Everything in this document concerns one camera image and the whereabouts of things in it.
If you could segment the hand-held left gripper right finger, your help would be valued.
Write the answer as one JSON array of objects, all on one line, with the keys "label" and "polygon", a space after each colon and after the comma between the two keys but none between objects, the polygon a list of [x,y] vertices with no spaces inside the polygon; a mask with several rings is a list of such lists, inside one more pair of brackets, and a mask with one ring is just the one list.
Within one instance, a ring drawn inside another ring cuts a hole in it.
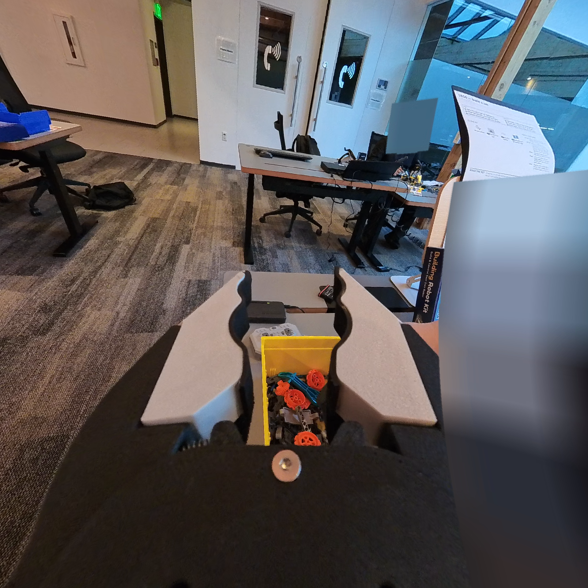
[{"label": "hand-held left gripper right finger", "polygon": [[437,417],[401,322],[344,269],[334,272],[336,411],[364,430],[386,423],[433,426]]}]

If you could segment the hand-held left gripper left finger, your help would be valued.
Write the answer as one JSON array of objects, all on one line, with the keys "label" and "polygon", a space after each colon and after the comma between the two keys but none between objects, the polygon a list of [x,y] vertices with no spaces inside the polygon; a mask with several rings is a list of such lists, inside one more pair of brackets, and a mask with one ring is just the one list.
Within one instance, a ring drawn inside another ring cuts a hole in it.
[{"label": "hand-held left gripper left finger", "polygon": [[238,272],[186,317],[141,417],[143,425],[190,423],[211,432],[221,421],[248,432],[254,408],[249,355],[251,274]]}]

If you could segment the yellow plastic bin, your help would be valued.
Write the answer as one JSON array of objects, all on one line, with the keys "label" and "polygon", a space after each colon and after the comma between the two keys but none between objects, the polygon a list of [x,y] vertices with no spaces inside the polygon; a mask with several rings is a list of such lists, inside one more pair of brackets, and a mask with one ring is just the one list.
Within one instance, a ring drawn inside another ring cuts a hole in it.
[{"label": "yellow plastic bin", "polygon": [[327,375],[332,350],[339,336],[265,336],[261,338],[263,390],[263,434],[265,445],[270,445],[268,418],[267,377],[282,371],[306,374],[317,369]]}]

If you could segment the pile of building block parts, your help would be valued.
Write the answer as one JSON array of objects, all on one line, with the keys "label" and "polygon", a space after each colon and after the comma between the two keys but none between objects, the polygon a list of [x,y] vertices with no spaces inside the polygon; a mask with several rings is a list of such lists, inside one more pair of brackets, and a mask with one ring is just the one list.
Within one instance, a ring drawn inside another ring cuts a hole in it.
[{"label": "pile of building block parts", "polygon": [[327,375],[282,371],[266,377],[263,415],[265,445],[327,445],[326,420],[319,393]]}]

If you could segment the black desk pad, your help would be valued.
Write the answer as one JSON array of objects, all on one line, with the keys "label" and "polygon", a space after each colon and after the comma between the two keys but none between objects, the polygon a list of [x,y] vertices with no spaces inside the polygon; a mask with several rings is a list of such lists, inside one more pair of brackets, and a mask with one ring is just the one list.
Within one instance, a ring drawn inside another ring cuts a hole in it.
[{"label": "black desk pad", "polygon": [[391,312],[410,312],[414,306],[408,303],[394,287],[366,286],[365,290]]}]

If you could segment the grey desk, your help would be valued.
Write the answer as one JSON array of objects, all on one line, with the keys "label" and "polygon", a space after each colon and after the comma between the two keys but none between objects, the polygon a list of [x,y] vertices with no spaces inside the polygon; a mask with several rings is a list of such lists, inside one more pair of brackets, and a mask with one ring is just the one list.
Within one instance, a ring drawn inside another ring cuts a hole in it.
[{"label": "grey desk", "polygon": [[[393,289],[386,275],[355,275],[364,287]],[[280,301],[285,306],[294,306],[287,313],[287,322],[295,324],[303,335],[335,336],[334,314],[327,313],[326,302],[318,296],[319,287],[332,285],[332,274],[252,272],[252,298],[254,300]],[[423,341],[439,354],[438,323],[413,324],[409,322],[412,312],[395,312],[394,315],[409,325]]]}]

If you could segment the brown side desk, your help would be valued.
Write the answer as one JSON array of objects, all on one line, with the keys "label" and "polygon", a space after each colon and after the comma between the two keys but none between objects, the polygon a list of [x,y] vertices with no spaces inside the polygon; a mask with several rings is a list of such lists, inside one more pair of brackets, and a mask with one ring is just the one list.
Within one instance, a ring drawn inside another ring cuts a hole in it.
[{"label": "brown side desk", "polygon": [[56,202],[63,216],[63,220],[70,232],[70,237],[66,239],[54,251],[53,255],[57,257],[66,257],[77,243],[89,232],[98,222],[96,215],[88,221],[80,223],[74,204],[67,195],[65,181],[61,171],[55,161],[53,154],[50,152],[51,146],[58,140],[70,137],[82,130],[82,126],[76,123],[65,121],[56,121],[52,123],[49,131],[31,135],[19,141],[2,142],[1,158],[7,159],[8,153],[12,153],[14,159],[21,160],[23,151],[31,148],[38,148],[40,153],[40,169],[45,173],[48,180],[49,192],[54,195]]}]

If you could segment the white remote controller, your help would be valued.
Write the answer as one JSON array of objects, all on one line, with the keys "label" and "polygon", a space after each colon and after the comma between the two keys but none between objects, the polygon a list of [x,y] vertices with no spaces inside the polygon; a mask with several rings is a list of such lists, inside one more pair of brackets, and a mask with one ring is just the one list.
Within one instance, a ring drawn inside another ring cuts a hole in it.
[{"label": "white remote controller", "polygon": [[260,356],[262,338],[274,336],[301,336],[301,333],[296,325],[291,323],[283,323],[277,326],[264,325],[263,327],[254,330],[250,335],[254,352]]}]

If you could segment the black rectangular power bank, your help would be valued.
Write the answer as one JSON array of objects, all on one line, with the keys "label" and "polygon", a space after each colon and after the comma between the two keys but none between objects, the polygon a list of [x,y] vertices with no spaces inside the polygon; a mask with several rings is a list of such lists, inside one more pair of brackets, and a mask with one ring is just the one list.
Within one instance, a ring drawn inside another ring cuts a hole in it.
[{"label": "black rectangular power bank", "polygon": [[247,305],[247,318],[254,324],[282,324],[286,322],[285,306],[280,301],[253,300]]}]

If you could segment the blue robot kit box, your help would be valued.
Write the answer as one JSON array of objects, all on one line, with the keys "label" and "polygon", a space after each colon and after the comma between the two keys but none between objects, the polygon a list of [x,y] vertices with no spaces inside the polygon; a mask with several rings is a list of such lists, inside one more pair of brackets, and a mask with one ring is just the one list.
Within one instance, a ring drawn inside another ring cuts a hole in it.
[{"label": "blue robot kit box", "polygon": [[427,247],[417,293],[413,322],[430,323],[439,318],[444,248]]}]

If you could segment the black office chair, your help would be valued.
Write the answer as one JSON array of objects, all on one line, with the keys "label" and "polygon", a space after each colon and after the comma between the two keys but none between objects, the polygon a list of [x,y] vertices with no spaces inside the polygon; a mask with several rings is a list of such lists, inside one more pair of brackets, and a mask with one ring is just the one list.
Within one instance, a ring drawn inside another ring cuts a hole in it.
[{"label": "black office chair", "polygon": [[[309,135],[297,135],[293,140],[290,151],[306,153],[308,155],[320,155],[316,140]],[[322,234],[322,225],[313,218],[313,211],[310,209],[312,196],[301,193],[303,187],[309,187],[308,183],[298,180],[282,179],[273,176],[262,176],[262,187],[265,190],[274,191],[278,199],[288,199],[293,202],[291,205],[280,205],[279,209],[264,213],[259,221],[265,223],[267,217],[290,214],[290,225],[285,231],[286,238],[291,237],[292,227],[297,217],[301,217],[317,227],[315,231],[318,236]]]}]

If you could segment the black bag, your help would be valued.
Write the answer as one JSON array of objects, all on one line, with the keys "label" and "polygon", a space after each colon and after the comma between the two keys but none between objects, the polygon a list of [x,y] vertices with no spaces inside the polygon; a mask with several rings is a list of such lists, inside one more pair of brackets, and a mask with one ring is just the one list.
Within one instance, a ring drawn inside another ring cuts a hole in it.
[{"label": "black bag", "polygon": [[84,207],[86,209],[117,210],[134,205],[133,191],[124,182],[95,185],[88,191]]}]

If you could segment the black laptop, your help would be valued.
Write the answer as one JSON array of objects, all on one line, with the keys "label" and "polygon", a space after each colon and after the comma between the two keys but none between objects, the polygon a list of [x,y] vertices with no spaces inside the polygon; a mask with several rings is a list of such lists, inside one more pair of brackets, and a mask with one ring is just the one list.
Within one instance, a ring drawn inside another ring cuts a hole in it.
[{"label": "black laptop", "polygon": [[387,136],[371,133],[366,160],[351,160],[342,173],[350,181],[370,182],[392,180],[396,171],[408,160],[408,156],[386,153]]}]

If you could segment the white standing board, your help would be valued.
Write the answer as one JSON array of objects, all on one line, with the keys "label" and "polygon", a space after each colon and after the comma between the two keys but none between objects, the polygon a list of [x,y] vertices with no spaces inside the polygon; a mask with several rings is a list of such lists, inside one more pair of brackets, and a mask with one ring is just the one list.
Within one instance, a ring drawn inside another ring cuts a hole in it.
[{"label": "white standing board", "polygon": [[454,184],[552,174],[555,156],[536,118],[499,100],[452,86],[459,123],[462,173],[440,188],[425,252],[443,248]]}]

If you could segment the blue storage bin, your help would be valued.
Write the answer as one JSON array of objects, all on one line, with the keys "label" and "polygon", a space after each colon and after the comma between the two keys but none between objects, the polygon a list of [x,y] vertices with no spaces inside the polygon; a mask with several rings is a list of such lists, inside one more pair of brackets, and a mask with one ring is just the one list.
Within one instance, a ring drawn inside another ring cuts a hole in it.
[{"label": "blue storage bin", "polygon": [[1,102],[1,143],[48,132],[50,128],[51,119],[46,110],[15,114]]}]

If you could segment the door with phone sign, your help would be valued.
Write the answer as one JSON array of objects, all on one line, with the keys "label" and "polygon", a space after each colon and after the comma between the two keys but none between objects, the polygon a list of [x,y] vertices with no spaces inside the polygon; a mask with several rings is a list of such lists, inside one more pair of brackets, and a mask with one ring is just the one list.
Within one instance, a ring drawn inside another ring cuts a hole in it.
[{"label": "door with phone sign", "polygon": [[352,107],[370,36],[342,27],[328,101]]},{"label": "door with phone sign", "polygon": [[285,92],[294,14],[258,3],[254,86]]}]

